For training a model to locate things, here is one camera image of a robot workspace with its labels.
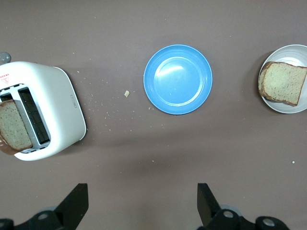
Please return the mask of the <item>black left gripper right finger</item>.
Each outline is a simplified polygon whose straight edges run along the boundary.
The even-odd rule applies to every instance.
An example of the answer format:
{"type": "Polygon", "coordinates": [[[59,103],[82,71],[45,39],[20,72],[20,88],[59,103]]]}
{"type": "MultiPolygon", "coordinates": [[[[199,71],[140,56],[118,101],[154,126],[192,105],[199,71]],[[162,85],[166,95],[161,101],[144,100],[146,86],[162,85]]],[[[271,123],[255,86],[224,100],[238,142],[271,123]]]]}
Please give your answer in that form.
{"type": "Polygon", "coordinates": [[[211,222],[213,217],[220,210],[215,196],[206,183],[198,183],[197,210],[204,227],[211,222]]]}

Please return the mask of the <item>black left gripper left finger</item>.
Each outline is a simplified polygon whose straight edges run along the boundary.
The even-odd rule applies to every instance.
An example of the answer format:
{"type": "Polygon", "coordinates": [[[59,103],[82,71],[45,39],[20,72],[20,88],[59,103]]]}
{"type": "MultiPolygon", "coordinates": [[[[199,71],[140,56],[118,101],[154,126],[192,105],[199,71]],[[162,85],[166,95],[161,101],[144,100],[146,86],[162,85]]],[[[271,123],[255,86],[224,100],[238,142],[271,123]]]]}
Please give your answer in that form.
{"type": "Polygon", "coordinates": [[[76,229],[88,210],[88,185],[78,184],[55,208],[65,229],[76,229]]]}

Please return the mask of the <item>light crust bread slice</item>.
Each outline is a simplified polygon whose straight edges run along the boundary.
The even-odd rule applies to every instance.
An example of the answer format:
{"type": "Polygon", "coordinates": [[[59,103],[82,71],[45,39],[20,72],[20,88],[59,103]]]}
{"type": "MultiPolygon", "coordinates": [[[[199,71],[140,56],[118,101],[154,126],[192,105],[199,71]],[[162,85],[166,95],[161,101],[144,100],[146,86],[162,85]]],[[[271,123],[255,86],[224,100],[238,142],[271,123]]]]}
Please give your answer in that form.
{"type": "Polygon", "coordinates": [[[298,106],[306,77],[307,67],[269,61],[260,71],[258,90],[270,101],[298,106]]]}

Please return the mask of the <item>blue round plate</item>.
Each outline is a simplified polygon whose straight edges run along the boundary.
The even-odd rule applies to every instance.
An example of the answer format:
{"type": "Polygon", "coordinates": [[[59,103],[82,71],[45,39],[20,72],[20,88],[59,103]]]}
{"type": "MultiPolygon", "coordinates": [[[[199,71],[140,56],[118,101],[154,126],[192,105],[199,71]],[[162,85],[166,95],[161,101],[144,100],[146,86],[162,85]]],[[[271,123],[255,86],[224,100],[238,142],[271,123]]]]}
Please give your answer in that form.
{"type": "Polygon", "coordinates": [[[207,58],[188,45],[170,45],[148,61],[143,86],[149,101],[160,111],[185,115],[208,99],[213,73],[207,58]]]}

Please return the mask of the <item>beige round plate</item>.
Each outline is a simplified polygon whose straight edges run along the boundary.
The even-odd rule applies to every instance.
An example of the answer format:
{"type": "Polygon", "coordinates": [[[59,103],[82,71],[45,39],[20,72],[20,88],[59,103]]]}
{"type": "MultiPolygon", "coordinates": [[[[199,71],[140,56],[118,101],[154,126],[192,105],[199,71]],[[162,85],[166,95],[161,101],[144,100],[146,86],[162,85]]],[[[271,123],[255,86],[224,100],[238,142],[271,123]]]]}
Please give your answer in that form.
{"type": "MultiPolygon", "coordinates": [[[[263,62],[259,72],[259,78],[260,73],[264,68],[265,64],[270,61],[284,62],[293,66],[307,67],[307,46],[292,44],[275,50],[263,62]]],[[[291,106],[282,102],[270,101],[263,96],[261,96],[261,98],[268,105],[268,107],[270,107],[276,112],[282,114],[295,114],[302,112],[307,109],[307,77],[302,87],[300,99],[297,106],[291,106]]]]}

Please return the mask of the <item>white two-slot toaster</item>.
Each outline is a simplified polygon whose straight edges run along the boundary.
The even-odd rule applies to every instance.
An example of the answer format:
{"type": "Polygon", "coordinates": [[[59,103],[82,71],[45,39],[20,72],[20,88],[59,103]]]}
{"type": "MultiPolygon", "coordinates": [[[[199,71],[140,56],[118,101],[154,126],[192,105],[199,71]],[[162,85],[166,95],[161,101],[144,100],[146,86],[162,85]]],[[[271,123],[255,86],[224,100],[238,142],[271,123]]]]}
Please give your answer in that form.
{"type": "Polygon", "coordinates": [[[53,156],[86,134],[86,123],[68,75],[58,67],[11,62],[0,53],[0,103],[14,100],[33,146],[13,156],[36,161],[53,156]]]}

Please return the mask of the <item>dark crust bread slice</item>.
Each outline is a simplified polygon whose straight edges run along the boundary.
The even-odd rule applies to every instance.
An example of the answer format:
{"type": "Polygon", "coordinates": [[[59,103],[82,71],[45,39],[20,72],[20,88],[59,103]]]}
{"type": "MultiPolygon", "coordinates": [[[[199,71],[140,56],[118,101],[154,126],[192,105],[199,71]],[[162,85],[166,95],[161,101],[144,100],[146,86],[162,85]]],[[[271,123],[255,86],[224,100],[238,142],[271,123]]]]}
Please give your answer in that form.
{"type": "Polygon", "coordinates": [[[14,100],[0,103],[0,151],[14,155],[33,146],[14,100]]]}

